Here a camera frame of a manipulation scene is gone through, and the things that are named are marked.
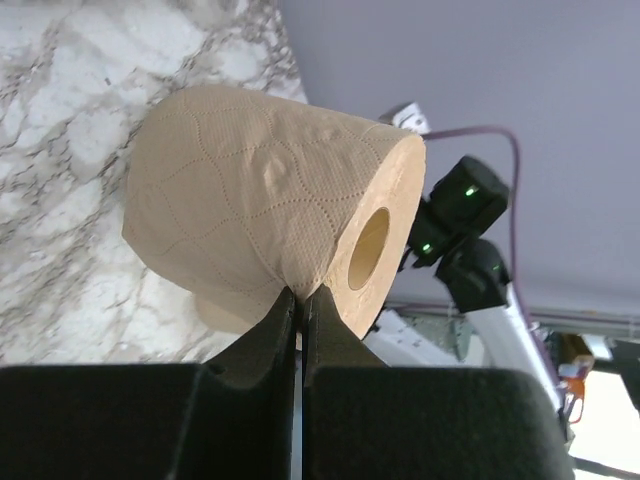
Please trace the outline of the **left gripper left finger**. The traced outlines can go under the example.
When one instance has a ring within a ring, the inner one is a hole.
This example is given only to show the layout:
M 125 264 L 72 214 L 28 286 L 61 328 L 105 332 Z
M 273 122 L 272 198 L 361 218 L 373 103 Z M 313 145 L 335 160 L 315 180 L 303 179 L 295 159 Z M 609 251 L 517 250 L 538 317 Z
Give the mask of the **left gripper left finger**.
M 204 363 L 1 371 L 5 479 L 286 479 L 296 300 Z

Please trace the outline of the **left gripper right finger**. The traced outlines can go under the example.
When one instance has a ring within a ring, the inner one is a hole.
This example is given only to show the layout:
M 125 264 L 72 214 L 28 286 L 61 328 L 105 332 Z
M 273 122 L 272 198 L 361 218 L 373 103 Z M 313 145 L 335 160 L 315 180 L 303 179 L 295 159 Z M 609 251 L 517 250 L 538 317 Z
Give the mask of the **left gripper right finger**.
M 332 292 L 304 306 L 306 479 L 570 479 L 559 422 L 531 376 L 389 367 L 344 324 Z

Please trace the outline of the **brown roll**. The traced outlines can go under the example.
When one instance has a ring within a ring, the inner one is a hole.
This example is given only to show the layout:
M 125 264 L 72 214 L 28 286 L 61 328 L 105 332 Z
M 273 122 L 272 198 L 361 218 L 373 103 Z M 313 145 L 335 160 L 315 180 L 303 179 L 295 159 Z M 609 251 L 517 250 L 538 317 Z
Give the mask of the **brown roll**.
M 412 132 L 260 91 L 189 87 L 137 132 L 122 234 L 193 293 L 209 326 L 243 332 L 284 288 L 330 289 L 366 335 L 392 286 L 423 192 Z

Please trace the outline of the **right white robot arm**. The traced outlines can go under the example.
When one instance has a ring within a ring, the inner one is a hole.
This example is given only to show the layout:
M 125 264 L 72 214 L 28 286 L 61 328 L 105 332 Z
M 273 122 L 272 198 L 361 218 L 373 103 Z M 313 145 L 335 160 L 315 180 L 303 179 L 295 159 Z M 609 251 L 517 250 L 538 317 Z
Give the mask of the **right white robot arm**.
M 569 441 L 565 391 L 524 317 L 501 252 L 483 237 L 509 199 L 509 187 L 491 168 L 475 157 L 462 157 L 421 198 L 403 255 L 416 258 L 415 269 L 434 268 L 457 311 L 482 339 L 493 366 L 538 381 Z

